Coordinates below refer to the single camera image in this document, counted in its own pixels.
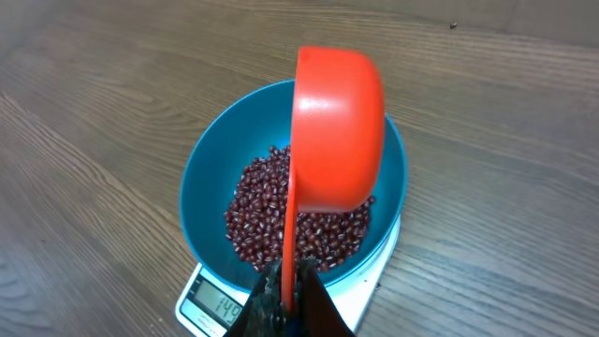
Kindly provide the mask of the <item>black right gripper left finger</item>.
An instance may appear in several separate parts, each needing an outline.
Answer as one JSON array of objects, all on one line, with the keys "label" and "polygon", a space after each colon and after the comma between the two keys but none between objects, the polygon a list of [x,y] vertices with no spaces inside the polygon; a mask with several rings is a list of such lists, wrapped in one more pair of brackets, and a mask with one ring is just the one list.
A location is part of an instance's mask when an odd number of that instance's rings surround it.
[{"label": "black right gripper left finger", "polygon": [[268,264],[225,337],[276,337],[284,334],[281,260]]}]

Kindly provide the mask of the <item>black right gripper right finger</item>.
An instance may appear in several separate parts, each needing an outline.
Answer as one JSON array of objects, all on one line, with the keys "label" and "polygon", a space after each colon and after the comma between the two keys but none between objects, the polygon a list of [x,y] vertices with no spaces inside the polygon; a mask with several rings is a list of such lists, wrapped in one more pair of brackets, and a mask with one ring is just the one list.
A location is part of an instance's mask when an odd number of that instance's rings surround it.
[{"label": "black right gripper right finger", "polygon": [[355,337],[336,309],[311,260],[302,260],[297,268],[297,336]]}]

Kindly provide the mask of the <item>orange plastic measuring scoop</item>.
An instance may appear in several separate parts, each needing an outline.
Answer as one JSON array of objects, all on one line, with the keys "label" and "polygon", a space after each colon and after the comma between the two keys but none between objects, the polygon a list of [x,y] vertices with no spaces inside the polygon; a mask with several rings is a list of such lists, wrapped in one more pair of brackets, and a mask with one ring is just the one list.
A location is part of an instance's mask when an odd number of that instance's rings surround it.
[{"label": "orange plastic measuring scoop", "polygon": [[384,147],[384,91],[358,51],[299,48],[281,265],[281,302],[294,304],[299,212],[348,212],[372,192]]}]

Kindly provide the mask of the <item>white digital kitchen scale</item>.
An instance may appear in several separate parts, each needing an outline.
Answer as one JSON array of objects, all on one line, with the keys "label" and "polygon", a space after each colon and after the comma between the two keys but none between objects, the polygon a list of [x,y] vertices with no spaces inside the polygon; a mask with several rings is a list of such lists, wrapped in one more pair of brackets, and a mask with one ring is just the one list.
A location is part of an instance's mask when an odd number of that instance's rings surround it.
[{"label": "white digital kitchen scale", "polygon": [[[365,264],[327,291],[346,326],[356,332],[400,235],[396,221],[384,244]],[[175,306],[177,320],[195,336],[223,336],[249,294],[225,285],[197,264]]]}]

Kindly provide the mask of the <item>red beans in bowl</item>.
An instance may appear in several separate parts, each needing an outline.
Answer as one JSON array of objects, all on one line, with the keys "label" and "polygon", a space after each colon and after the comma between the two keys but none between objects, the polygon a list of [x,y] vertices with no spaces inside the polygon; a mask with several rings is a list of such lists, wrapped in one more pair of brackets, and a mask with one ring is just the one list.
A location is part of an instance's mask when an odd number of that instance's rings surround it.
[{"label": "red beans in bowl", "polygon": [[[224,213],[226,238],[241,261],[262,271],[283,254],[290,148],[270,146],[243,168]],[[313,260],[316,270],[340,267],[358,252],[371,220],[375,197],[350,212],[300,212],[294,259]]]}]

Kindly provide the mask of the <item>blue bowl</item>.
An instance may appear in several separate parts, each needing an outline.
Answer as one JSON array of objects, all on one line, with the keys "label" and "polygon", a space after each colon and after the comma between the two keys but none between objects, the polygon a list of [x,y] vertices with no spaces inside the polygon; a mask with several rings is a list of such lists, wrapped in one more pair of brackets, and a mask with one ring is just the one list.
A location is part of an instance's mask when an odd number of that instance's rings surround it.
[{"label": "blue bowl", "polygon": [[[250,291],[259,275],[249,263],[239,260],[226,239],[224,213],[243,167],[266,155],[269,146],[289,143],[293,94],[292,80],[279,81],[232,104],[204,131],[183,173],[180,217],[188,245],[199,263],[239,291]],[[408,162],[402,137],[387,119],[368,233],[358,252],[342,266],[321,273],[326,286],[347,278],[376,253],[400,216],[407,187]]]}]

